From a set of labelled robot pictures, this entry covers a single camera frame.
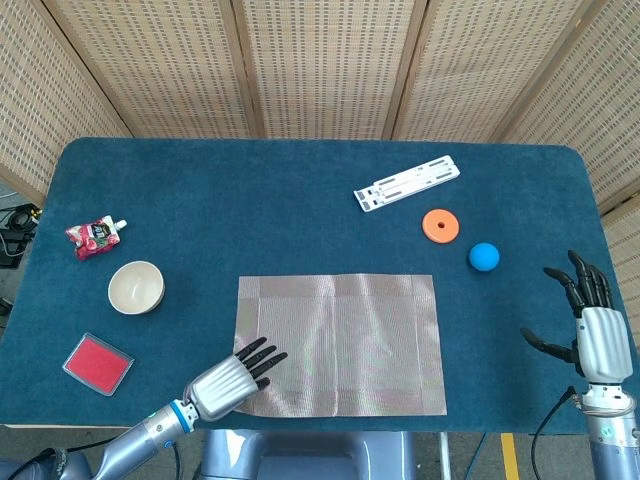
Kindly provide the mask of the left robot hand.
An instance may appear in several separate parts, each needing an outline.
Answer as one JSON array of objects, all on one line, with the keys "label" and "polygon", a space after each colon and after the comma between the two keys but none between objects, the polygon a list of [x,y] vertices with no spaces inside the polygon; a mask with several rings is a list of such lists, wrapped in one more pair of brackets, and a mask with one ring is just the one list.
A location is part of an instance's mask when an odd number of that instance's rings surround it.
[{"label": "left robot hand", "polygon": [[186,386],[183,402],[203,421],[217,421],[265,390],[271,383],[267,373],[287,357],[260,337],[196,377]]}]

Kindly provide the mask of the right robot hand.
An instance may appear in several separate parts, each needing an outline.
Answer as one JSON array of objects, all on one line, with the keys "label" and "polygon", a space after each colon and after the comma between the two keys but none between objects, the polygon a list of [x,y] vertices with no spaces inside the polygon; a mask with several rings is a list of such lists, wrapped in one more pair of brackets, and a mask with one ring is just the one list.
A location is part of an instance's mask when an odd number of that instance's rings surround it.
[{"label": "right robot hand", "polygon": [[530,329],[520,333],[534,349],[572,364],[578,375],[594,385],[620,385],[633,374],[627,324],[614,308],[612,290],[607,277],[587,263],[574,250],[568,258],[575,268],[576,279],[550,267],[544,273],[565,290],[575,319],[576,337],[570,347],[546,342]]}]

